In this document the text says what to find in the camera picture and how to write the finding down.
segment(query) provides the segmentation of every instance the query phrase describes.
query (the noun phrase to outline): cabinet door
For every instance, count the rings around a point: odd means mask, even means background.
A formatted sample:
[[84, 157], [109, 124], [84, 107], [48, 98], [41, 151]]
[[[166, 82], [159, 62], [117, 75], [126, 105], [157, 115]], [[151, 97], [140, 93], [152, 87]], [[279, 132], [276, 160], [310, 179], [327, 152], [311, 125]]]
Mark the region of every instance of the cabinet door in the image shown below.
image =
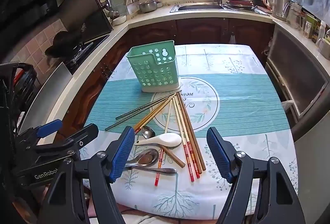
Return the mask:
[[228, 19], [200, 18], [177, 20], [177, 45], [228, 43]]
[[274, 34], [274, 24], [247, 20], [229, 19], [230, 35], [235, 36], [236, 44], [250, 46], [263, 66], [267, 56], [263, 53]]
[[175, 40], [177, 35], [175, 20], [144, 25], [131, 31], [136, 45]]
[[68, 138], [84, 127], [96, 99], [111, 73], [124, 57], [125, 53], [136, 45], [132, 42], [135, 40], [132, 37], [131, 31], [128, 31], [113, 45], [90, 73], [71, 102], [62, 120], [63, 127], [57, 132], [55, 141]]

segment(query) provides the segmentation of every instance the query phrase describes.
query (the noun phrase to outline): blue gripper pad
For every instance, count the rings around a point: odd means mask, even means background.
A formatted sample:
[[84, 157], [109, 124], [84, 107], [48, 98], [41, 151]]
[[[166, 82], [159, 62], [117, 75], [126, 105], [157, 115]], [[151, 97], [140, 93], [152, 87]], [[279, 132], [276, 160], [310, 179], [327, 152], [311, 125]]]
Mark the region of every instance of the blue gripper pad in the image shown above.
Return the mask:
[[210, 127], [206, 134], [206, 141], [217, 164], [219, 172], [229, 184], [234, 183], [238, 174], [235, 162], [236, 150], [229, 141], [224, 141], [215, 127]]
[[39, 126], [36, 135], [38, 138], [45, 138], [46, 136], [58, 131], [61, 128], [62, 121], [60, 119], [56, 119], [50, 123]]
[[108, 156], [112, 158], [111, 172], [109, 174], [110, 183], [121, 177], [128, 156], [132, 150], [135, 140], [135, 133], [130, 126], [125, 127], [119, 139], [112, 141], [107, 148]]

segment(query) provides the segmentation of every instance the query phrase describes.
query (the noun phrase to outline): plastic basket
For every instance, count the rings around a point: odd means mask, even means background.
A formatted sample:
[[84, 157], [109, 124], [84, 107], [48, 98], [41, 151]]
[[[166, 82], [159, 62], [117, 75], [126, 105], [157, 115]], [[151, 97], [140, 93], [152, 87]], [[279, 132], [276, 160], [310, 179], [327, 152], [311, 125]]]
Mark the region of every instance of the plastic basket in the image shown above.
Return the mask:
[[174, 41], [132, 47], [127, 54], [144, 92], [167, 92], [180, 88]]

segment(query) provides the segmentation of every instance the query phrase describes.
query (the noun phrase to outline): sink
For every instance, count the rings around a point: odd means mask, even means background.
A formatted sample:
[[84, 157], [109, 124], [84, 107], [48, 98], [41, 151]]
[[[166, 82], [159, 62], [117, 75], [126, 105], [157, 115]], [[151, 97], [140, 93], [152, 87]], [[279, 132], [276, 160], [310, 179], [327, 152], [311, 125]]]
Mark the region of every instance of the sink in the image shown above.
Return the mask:
[[170, 13], [178, 12], [178, 11], [189, 11], [189, 10], [209, 10], [209, 9], [224, 9], [218, 3], [189, 3], [189, 4], [181, 4], [175, 5]]

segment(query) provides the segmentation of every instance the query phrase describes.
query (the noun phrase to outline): table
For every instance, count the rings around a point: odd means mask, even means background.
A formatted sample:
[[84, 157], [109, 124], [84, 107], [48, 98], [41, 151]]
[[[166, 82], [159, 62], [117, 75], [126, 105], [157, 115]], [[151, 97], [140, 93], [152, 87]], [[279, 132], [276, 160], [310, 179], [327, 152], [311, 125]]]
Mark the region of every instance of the table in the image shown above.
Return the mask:
[[[244, 45], [183, 45], [176, 46], [182, 95], [206, 164], [200, 179], [191, 183], [188, 168], [183, 169], [164, 157], [162, 167], [178, 170], [176, 176], [131, 170], [124, 171], [112, 185], [116, 201], [141, 211], [187, 219], [217, 219], [230, 190], [230, 184], [220, 176], [206, 142], [206, 132], [215, 126], [224, 140], [250, 157], [280, 159], [295, 190], [298, 190], [298, 170], [295, 148], [288, 121], [276, 91], [263, 66], [250, 47]], [[98, 138], [80, 150], [81, 158], [90, 158], [105, 150], [117, 139], [126, 125], [133, 126], [149, 111], [104, 132], [115, 117], [167, 93], [142, 93], [139, 82], [124, 57], [99, 97], [86, 125], [99, 127]], [[151, 121], [156, 134], [164, 131], [168, 106]], [[170, 115], [169, 131], [177, 132], [174, 111]], [[133, 146], [129, 159], [148, 146]], [[183, 146], [173, 152], [185, 162]], [[253, 214], [259, 180], [254, 179], [247, 215]]]

